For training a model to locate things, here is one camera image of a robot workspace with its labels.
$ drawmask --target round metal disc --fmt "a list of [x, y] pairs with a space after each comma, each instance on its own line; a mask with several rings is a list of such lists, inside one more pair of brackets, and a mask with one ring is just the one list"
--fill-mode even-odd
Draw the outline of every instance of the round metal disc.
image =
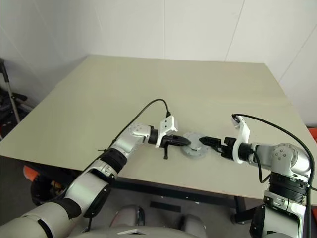
[[191, 144], [182, 146], [182, 152], [193, 158], [200, 158], [206, 155], [208, 152], [208, 146], [202, 144], [199, 139], [204, 137], [203, 134], [197, 132], [188, 132], [183, 135], [186, 139], [188, 139]]

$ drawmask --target black cable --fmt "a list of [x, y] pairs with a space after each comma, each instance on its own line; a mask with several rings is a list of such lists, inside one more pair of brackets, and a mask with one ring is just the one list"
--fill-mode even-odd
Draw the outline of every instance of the black cable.
[[91, 229], [91, 222], [93, 221], [92, 218], [89, 218], [89, 221], [88, 221], [88, 226], [87, 226], [87, 229], [86, 229], [86, 232], [90, 231]]
[[250, 116], [250, 115], [246, 115], [246, 114], [232, 114], [233, 119], [237, 120], [237, 116], [242, 116], [242, 117], [247, 117], [247, 118], [252, 118], [261, 122], [264, 122], [270, 126], [273, 126], [281, 131], [283, 131], [284, 133], [288, 134], [290, 137], [292, 137], [294, 140], [296, 140], [306, 151], [306, 153], [308, 154], [308, 159], [310, 162], [310, 166], [311, 166], [311, 174], [308, 178], [308, 187], [307, 187], [307, 191], [306, 191], [306, 237], [310, 238], [311, 237], [311, 213], [310, 213], [310, 209], [311, 209], [311, 187], [312, 187], [312, 183], [313, 183], [313, 178], [314, 178], [314, 174], [315, 174], [315, 163], [314, 163], [314, 158], [312, 153], [310, 152], [310, 150], [307, 148], [307, 146], [295, 135], [293, 135], [292, 133], [290, 133], [289, 131], [285, 130], [284, 128], [281, 128], [278, 125], [275, 125], [269, 121], [266, 121], [264, 119], [261, 118], [257, 118], [254, 116]]
[[150, 101], [150, 102], [128, 123], [128, 125], [126, 125], [126, 126], [124, 127], [124, 129], [122, 129], [122, 131], [119, 132], [119, 134], [113, 139], [113, 141], [111, 142], [111, 144], [109, 145], [109, 147], [110, 147], [111, 145], [113, 145], [113, 143], [114, 143], [114, 142], [118, 139], [118, 137], [126, 130], [126, 128], [128, 128], [152, 103], [157, 102], [157, 101], [162, 101], [162, 102], [164, 102], [165, 107], [166, 107], [166, 117], [170, 116], [171, 114], [170, 114], [170, 112], [169, 112], [169, 110], [168, 110], [167, 103], [166, 103], [166, 101], [165, 101], [164, 99], [162, 99], [162, 98], [157, 98], [157, 99], [154, 99], [153, 101]]
[[259, 170], [259, 181], [260, 183], [265, 183], [270, 177], [271, 175], [268, 175], [264, 180], [262, 180], [262, 169], [261, 169], [261, 162], [260, 162], [260, 159], [257, 155], [257, 153], [255, 151], [253, 151], [253, 154], [254, 154], [254, 157], [257, 161], [257, 164], [258, 164], [258, 170]]

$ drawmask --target beige tabletop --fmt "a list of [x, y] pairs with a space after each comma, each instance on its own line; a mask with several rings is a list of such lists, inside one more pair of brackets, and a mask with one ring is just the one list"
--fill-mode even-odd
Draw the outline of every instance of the beige tabletop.
[[[164, 98], [188, 131], [224, 139], [236, 137], [230, 115], [264, 118], [297, 135], [317, 160], [317, 146], [298, 113], [262, 63], [231, 63], [90, 56], [19, 124], [1, 143], [1, 155], [82, 170], [149, 101]], [[164, 105], [153, 104], [139, 122], [156, 128]], [[261, 122], [246, 119], [249, 142], [297, 143]], [[209, 150], [192, 159], [170, 146], [144, 145], [119, 174], [203, 191], [262, 199], [266, 184], [258, 169], [236, 164]], [[317, 205], [317, 193], [312, 192]]]

